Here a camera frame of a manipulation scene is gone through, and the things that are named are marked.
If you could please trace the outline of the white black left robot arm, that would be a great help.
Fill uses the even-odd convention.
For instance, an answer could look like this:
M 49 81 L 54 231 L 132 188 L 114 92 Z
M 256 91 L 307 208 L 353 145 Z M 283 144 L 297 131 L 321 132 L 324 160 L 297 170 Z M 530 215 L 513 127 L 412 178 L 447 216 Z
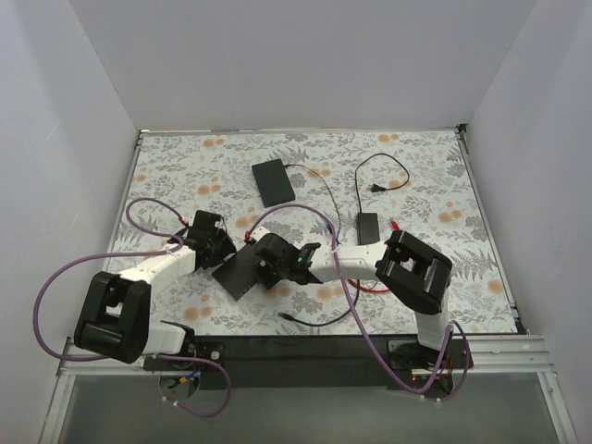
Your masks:
M 183 246 L 177 250 L 165 249 L 134 267 L 92 278 L 74 332 L 76 347 L 125 364 L 143 355 L 187 352 L 193 330 L 151 321 L 151 299 L 198 269 L 222 265 L 237 250 L 224 217 L 201 210 L 179 236 Z

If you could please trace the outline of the black network switch with ports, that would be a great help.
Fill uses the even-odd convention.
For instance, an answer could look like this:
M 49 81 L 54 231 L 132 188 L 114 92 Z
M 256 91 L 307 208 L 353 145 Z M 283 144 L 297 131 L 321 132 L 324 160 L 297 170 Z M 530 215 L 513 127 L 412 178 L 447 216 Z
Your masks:
M 255 268 L 259 264 L 260 258 L 255 254 L 254 247 L 245 245 L 212 276 L 234 301 L 238 301 L 258 283 Z

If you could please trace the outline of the black rectangular box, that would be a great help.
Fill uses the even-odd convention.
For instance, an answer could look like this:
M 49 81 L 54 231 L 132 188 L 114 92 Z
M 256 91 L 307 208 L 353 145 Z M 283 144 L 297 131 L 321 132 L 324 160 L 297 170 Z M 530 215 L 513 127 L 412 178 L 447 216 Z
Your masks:
M 295 200 L 295 193 L 280 159 L 252 166 L 252 172 L 264 208 Z

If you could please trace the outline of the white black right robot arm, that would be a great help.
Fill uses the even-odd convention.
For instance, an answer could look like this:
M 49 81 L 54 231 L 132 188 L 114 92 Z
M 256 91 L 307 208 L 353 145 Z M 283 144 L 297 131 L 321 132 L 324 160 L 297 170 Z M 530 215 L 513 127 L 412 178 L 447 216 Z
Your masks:
M 308 243 L 298 248 L 266 228 L 249 237 L 273 283 L 325 284 L 345 279 L 378 281 L 414 311 L 422 351 L 437 352 L 449 336 L 447 289 L 451 260 L 404 230 L 388 240 L 358 246 Z

